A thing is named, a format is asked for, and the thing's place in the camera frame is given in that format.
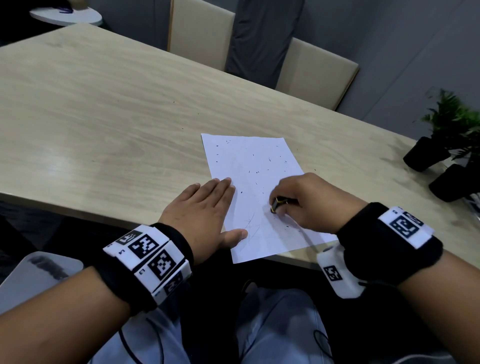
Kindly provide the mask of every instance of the white paper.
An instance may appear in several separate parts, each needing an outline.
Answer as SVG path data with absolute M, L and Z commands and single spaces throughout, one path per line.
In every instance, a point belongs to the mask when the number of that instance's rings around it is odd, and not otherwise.
M 248 231 L 231 250 L 233 263 L 337 240 L 270 212 L 268 197 L 278 181 L 303 174 L 283 138 L 202 134 L 202 140 L 212 178 L 230 177 L 237 188 L 225 228 Z

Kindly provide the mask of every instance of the wooden table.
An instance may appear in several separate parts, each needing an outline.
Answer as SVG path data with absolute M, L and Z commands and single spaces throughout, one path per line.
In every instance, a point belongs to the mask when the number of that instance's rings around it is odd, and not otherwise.
M 94 26 L 0 48 L 0 113 L 0 199 L 9 202 L 150 224 L 185 186 L 209 179 L 200 133 L 284 137 L 305 172 L 400 205 L 480 267 L 467 206 L 431 195 L 438 168 L 403 163 L 413 140 Z

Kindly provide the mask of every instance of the white wrist-mounted device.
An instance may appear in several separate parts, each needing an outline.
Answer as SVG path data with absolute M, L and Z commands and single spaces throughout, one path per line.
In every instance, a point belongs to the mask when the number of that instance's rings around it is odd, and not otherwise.
M 422 247 L 433 235 L 434 230 L 399 207 L 392 207 L 378 219 L 402 237 L 415 249 Z M 317 255 L 317 262 L 328 282 L 341 298 L 357 298 L 365 289 L 366 281 L 356 278 L 346 267 L 344 247 L 339 242 Z
M 160 305 L 191 274 L 190 262 L 157 228 L 140 225 L 103 248 L 148 289 Z

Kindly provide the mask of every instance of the hand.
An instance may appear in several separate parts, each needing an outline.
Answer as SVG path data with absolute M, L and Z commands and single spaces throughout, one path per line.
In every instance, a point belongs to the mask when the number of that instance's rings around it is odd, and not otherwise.
M 277 196 L 296 198 L 299 202 L 298 205 L 278 207 L 276 212 L 279 215 L 289 215 L 303 228 L 331 234 L 336 234 L 367 205 L 314 173 L 280 180 L 270 194 L 270 204 Z
M 230 178 L 217 178 L 202 187 L 188 186 L 162 212 L 158 222 L 177 229 L 192 248 L 195 264 L 204 262 L 219 248 L 233 248 L 245 239 L 245 229 L 222 231 L 235 187 Z

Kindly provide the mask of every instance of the cable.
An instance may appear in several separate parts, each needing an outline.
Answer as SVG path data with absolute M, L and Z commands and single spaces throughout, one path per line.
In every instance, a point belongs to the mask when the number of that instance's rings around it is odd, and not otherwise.
M 321 332 L 320 330 L 313 330 L 313 338 L 315 339 L 315 342 L 317 343 L 317 345 L 318 345 L 318 347 L 320 348 L 320 350 L 323 351 L 323 353 L 324 353 L 326 356 L 328 356 L 330 359 L 333 359 L 332 354 L 331 354 L 331 351 L 330 351 L 330 353 L 327 353 L 327 352 L 322 348 L 322 346 L 320 345 L 319 340 L 317 339 L 317 336 L 315 335 L 316 333 L 319 333 L 320 335 L 322 335 L 322 336 L 327 340 L 328 347 L 330 348 L 330 343 L 328 342 L 328 337 L 327 337 L 323 332 Z
M 160 358 L 160 364 L 163 364 L 164 362 L 164 356 L 163 356 L 163 344 L 162 344 L 162 340 L 160 339 L 160 333 L 158 332 L 155 324 L 153 323 L 152 320 L 150 320 L 149 318 L 146 319 L 147 322 L 150 324 L 150 326 L 153 328 L 153 331 L 155 332 L 156 334 L 156 338 L 158 340 L 158 344 L 159 344 L 159 349 L 160 349 L 160 354 L 161 354 L 161 358 Z M 119 330 L 119 335 L 120 335 L 120 341 L 121 343 L 123 344 L 123 347 L 125 348 L 125 350 L 127 351 L 127 354 L 132 358 L 132 360 L 135 362 L 135 364 L 143 364 L 136 356 L 135 354 L 133 353 L 133 351 L 130 349 L 130 346 L 128 346 L 127 344 L 127 341 L 125 339 L 125 336 L 123 334 L 123 331 L 122 329 Z
M 400 364 L 403 363 L 409 359 L 413 358 L 426 358 L 426 359 L 439 359 L 439 360 L 447 360 L 451 359 L 451 355 L 444 355 L 444 356 L 433 356 L 433 355 L 424 355 L 424 354 L 412 354 L 412 355 L 407 355 L 404 356 L 403 358 L 398 359 L 396 362 L 393 362 L 392 364 Z

